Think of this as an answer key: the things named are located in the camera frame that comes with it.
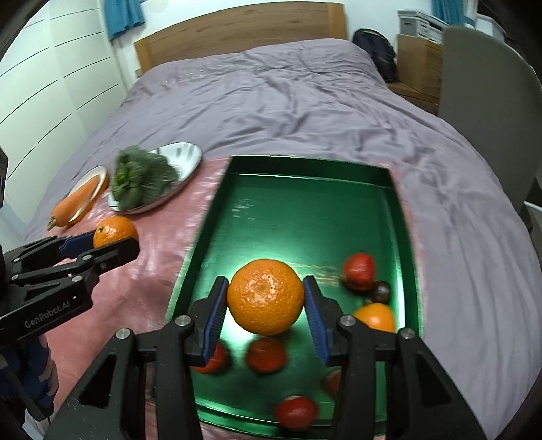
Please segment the blue sleeved forearm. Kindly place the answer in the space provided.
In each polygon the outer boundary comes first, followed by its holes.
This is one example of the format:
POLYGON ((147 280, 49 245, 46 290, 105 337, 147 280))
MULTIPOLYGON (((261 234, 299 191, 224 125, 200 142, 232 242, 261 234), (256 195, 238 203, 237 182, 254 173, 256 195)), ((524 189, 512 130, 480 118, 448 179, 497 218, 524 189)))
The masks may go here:
POLYGON ((25 421, 27 403, 18 389, 49 417, 54 412, 58 388, 56 364, 45 335, 1 350, 1 397, 19 424, 25 421))

